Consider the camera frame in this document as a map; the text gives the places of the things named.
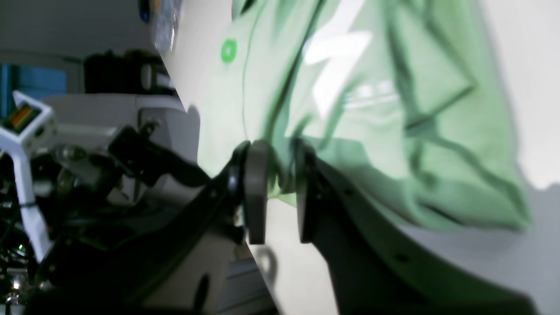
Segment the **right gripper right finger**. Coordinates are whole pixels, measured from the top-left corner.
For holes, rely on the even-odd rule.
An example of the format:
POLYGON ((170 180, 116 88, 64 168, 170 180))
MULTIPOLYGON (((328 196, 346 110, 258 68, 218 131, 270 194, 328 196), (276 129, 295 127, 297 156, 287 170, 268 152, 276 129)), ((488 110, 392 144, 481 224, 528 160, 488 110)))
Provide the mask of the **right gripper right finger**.
POLYGON ((341 315, 535 315, 529 297, 434 255, 390 223, 340 172, 296 141, 302 243, 326 261, 341 315))

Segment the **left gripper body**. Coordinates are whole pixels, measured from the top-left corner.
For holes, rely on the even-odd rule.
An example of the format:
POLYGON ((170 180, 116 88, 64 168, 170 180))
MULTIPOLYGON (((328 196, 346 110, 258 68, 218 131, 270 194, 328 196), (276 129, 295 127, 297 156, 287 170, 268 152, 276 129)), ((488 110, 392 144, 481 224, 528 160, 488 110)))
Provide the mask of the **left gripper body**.
MULTIPOLYGON (((138 133, 130 127, 116 130, 107 145, 108 161, 100 166, 92 164, 86 152, 78 146, 56 145, 48 152, 80 184, 103 196, 109 194, 124 175, 138 178, 148 186, 153 186, 164 174, 170 174, 187 187, 208 183, 210 178, 198 166, 152 143, 147 132, 144 129, 138 133)), ((57 191, 59 185, 54 180, 34 180, 31 161, 54 133, 56 129, 47 123, 30 123, 22 131, 1 127, 1 150, 11 157, 14 164, 23 226, 39 263, 48 255, 52 242, 36 197, 57 191)))

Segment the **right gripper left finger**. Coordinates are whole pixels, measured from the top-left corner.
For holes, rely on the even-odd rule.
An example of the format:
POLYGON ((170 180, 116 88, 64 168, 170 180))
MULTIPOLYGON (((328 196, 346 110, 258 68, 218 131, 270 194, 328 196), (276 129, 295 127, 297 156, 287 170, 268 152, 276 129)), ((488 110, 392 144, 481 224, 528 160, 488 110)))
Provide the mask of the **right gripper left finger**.
POLYGON ((149 140, 113 140, 107 153, 148 186, 170 175, 199 192, 185 202, 147 191, 130 206, 70 194, 26 313, 210 315, 234 247, 264 242, 268 143, 242 142, 213 178, 149 140))

